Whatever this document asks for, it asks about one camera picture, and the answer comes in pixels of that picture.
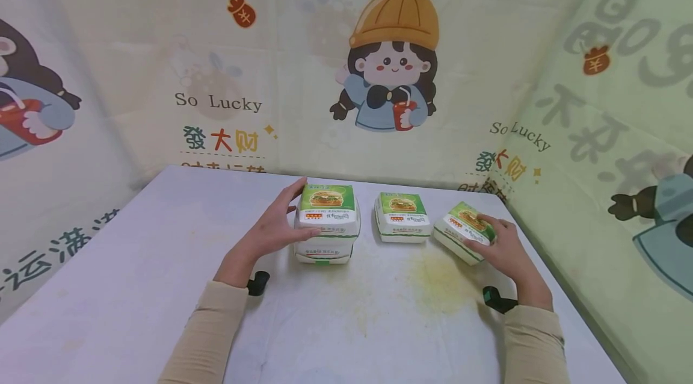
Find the green label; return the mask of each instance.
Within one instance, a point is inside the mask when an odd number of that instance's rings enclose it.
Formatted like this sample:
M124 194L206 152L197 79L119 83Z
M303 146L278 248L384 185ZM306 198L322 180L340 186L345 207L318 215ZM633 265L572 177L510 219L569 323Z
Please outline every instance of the green label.
M464 224L488 238L489 241L496 239L496 233L491 225L486 223L486 221L477 220L476 216L479 214L479 211L475 210L473 206L460 202L455 208L450 210L448 214L455 217L457 220L463 221Z
M380 193L380 203L383 206L383 214L426 214L419 195Z
M301 211L311 209L356 210L351 186L320 186L307 184L301 197Z

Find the cartoon girl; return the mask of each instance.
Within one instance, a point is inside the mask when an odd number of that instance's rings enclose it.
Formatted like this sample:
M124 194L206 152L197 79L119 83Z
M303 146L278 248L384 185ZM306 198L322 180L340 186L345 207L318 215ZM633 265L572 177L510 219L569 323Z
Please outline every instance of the cartoon girl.
M657 169L659 184L634 196L618 194L608 212L617 220L653 219L633 238L640 255L671 288L693 301L693 156L673 175Z
M60 137L81 98L39 63L27 39L0 19L0 161Z
M350 38L337 82L345 87L330 111L335 120L359 109L356 126L374 132L407 131L436 107L438 14L430 0L372 0Z

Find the backdrop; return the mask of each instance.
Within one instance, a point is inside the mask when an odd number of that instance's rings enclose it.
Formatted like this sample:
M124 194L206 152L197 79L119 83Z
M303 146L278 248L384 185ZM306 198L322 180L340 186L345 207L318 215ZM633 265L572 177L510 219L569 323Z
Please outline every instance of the backdrop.
M459 188L507 202L630 380L683 383L687 18L675 0L0 0L0 320L167 164Z

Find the burger box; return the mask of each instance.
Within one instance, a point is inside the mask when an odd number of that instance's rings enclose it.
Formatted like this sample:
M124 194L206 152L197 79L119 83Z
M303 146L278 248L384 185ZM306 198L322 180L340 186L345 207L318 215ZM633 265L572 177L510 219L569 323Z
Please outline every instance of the burger box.
M375 224L387 243L423 243L433 224L419 195L380 193L375 199Z
M361 233L359 202L351 186L306 184L295 228L320 228L320 235L294 244L305 264L346 264Z
M496 233L486 221L477 220L479 214L472 206L460 202L433 226L433 238L441 242L469 265L476 265L484 258L471 251L462 241L478 241L489 246Z

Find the orange knit hat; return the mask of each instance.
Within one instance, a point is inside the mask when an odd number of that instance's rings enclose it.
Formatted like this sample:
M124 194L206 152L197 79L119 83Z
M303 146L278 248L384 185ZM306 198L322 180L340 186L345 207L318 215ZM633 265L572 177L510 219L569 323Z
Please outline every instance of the orange knit hat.
M430 0L372 0L356 23L350 46L403 41L435 50L439 36L438 14Z

